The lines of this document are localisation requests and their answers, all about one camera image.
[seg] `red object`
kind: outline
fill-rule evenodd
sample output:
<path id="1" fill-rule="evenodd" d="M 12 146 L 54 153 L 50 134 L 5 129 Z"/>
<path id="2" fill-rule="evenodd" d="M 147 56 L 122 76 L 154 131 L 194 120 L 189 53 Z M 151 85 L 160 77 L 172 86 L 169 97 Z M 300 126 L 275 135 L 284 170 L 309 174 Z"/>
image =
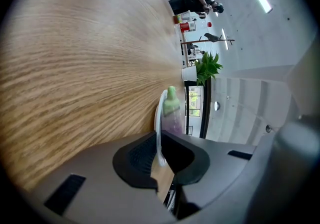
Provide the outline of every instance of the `red object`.
<path id="1" fill-rule="evenodd" d="M 181 32 L 190 30 L 189 23 L 188 22 L 180 23 L 180 30 Z"/>

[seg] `wood grain surface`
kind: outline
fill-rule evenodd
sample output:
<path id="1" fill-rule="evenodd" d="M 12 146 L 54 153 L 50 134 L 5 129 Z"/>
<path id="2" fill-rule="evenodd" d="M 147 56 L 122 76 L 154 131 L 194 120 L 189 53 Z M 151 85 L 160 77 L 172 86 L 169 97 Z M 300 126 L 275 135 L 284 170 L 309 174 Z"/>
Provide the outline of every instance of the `wood grain surface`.
<path id="1" fill-rule="evenodd" d="M 0 38 L 0 150 L 31 190 L 79 151 L 153 130 L 163 90 L 184 101 L 167 0 L 16 0 Z"/>

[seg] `potted plant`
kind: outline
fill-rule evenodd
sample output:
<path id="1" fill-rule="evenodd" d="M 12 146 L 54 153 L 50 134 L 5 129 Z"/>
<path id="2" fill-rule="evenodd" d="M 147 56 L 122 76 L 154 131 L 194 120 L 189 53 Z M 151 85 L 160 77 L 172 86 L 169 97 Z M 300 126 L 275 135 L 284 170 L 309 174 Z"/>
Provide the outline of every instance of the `potted plant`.
<path id="1" fill-rule="evenodd" d="M 205 86 L 205 82 L 209 77 L 216 79 L 215 74 L 219 74 L 218 70 L 223 68 L 222 65 L 218 63 L 219 54 L 216 53 L 215 57 L 212 54 L 208 54 L 206 51 L 202 57 L 201 63 L 196 61 L 196 85 Z"/>
<path id="2" fill-rule="evenodd" d="M 201 63 L 196 61 L 195 66 L 190 66 L 182 69 L 182 79 L 188 81 L 196 81 L 196 84 L 205 85 L 206 80 L 209 77 L 215 79 L 215 74 L 219 74 L 218 70 L 223 68 L 222 65 L 218 63 L 219 54 L 215 54 L 215 57 L 207 51 L 203 54 Z"/>

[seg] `green plant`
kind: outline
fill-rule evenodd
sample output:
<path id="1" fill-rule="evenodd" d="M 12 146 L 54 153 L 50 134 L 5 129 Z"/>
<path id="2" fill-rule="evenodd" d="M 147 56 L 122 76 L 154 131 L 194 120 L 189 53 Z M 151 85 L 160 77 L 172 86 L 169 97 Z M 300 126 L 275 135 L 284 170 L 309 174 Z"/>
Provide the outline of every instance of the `green plant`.
<path id="1" fill-rule="evenodd" d="M 202 57 L 201 63 L 196 61 L 196 84 L 205 86 L 205 81 L 209 77 L 216 79 L 215 74 L 219 74 L 218 70 L 223 68 L 222 65 L 218 63 L 219 54 L 216 53 L 215 57 L 212 54 L 208 54 L 206 51 Z"/>

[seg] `black slot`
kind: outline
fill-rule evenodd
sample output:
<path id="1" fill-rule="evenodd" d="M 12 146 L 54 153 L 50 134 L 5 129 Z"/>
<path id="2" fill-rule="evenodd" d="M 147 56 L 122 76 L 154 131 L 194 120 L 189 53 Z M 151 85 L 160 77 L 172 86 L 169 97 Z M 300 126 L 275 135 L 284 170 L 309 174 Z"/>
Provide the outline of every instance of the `black slot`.
<path id="1" fill-rule="evenodd" d="M 71 174 L 45 201 L 44 205 L 51 211 L 62 216 L 85 180 L 85 177 Z"/>
<path id="2" fill-rule="evenodd" d="M 236 151 L 236 150 L 231 150 L 228 155 L 236 157 L 236 158 L 241 158 L 245 160 L 250 160 L 252 157 L 252 154 Z"/>

